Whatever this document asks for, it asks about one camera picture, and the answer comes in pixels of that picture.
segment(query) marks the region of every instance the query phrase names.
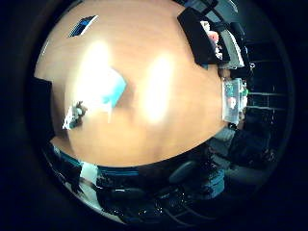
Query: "desk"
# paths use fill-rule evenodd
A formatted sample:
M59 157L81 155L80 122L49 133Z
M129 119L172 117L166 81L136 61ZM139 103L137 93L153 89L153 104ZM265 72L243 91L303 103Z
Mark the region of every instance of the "desk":
M89 163L138 166L188 151L225 125L218 68L194 63L176 18L183 10L169 0L86 1L59 21L35 72L53 83L55 145ZM98 17L86 32L69 38L76 23L91 15ZM103 66L127 83L110 122L90 103ZM67 109L78 100L88 107L82 125L65 131Z

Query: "small object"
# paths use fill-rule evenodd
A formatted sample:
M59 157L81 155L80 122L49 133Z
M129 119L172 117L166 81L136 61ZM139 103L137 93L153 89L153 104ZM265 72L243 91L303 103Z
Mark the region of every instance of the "small object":
M237 99L235 97L228 97L227 103L230 109L235 109L235 106L237 105Z
M208 21L200 21L201 26L203 27L205 33L210 39L212 46L215 50L216 56L222 60L222 53L220 53L221 46L218 45L219 42L219 34L215 31L211 31L211 26Z
M79 117L83 114L81 104L82 101L79 101L75 106L69 106L67 115L64 119L63 129L71 130L76 127Z

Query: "person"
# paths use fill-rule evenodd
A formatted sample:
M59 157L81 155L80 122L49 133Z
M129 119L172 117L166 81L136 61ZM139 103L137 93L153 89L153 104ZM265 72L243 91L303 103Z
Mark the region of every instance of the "person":
M247 115L244 129L222 128L207 141L213 153L244 167L264 167L274 159L269 149L270 130L257 117Z

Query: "chair backrest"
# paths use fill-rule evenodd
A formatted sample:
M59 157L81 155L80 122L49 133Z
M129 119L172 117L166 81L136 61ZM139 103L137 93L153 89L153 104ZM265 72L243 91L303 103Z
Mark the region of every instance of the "chair backrest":
M171 184L177 184L184 181L197 167L197 162L187 161L174 170L168 177L168 181Z

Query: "wooden table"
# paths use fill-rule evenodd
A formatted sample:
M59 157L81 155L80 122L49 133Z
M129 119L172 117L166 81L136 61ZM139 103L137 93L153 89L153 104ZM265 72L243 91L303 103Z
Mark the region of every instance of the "wooden table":
M55 145L89 163L138 166L188 151L225 125L218 68L194 63L176 18L183 10L170 0L86 1L59 21L35 72L53 83ZM68 37L81 18L92 15L98 17L83 35ZM105 66L127 83L110 122L91 102ZM78 100L88 110L82 125L67 132L64 117Z

